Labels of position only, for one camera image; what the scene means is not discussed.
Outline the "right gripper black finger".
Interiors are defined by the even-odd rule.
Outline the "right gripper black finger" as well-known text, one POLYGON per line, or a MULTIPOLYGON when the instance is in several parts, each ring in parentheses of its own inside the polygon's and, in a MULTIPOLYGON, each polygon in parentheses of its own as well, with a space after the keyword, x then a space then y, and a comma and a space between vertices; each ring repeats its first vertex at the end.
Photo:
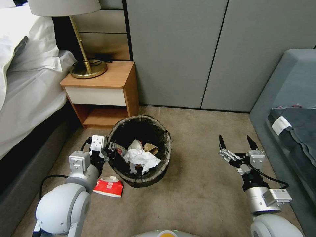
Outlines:
POLYGON ((247 151, 248 155, 264 155, 264 151, 260 150, 256 142, 249 136, 246 136, 250 150, 247 151))
POLYGON ((219 155, 221 155, 225 161, 228 163, 230 161, 237 161, 237 156, 231 151, 227 150, 222 135, 219 135, 219 149, 219 155))

